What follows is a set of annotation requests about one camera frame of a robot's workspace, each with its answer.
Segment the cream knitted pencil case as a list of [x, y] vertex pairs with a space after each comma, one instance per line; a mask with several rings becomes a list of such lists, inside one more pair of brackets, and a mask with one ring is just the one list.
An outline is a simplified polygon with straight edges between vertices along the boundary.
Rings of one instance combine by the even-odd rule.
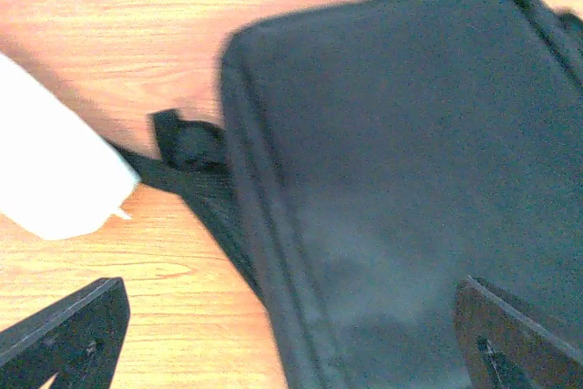
[[1, 211], [48, 241], [87, 235], [117, 216], [138, 173], [80, 116], [1, 57]]

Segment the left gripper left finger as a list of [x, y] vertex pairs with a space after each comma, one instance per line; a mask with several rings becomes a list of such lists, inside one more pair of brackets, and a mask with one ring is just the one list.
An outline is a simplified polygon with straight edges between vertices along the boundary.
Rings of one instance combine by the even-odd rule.
[[109, 388], [129, 318], [120, 277], [91, 282], [1, 331], [1, 386]]

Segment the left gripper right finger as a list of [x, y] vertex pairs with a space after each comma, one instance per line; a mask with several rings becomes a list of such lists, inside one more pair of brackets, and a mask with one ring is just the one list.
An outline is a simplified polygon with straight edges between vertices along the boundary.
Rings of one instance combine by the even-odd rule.
[[582, 386], [582, 329], [482, 278], [456, 286], [454, 327], [473, 388]]

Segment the black student backpack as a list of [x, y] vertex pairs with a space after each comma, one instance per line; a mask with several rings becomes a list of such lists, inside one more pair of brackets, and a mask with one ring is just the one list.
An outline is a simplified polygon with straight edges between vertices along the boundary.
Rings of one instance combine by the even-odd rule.
[[224, 124], [158, 159], [269, 314], [290, 388], [473, 388], [456, 286], [582, 329], [582, 20], [542, 0], [364, 0], [234, 33]]

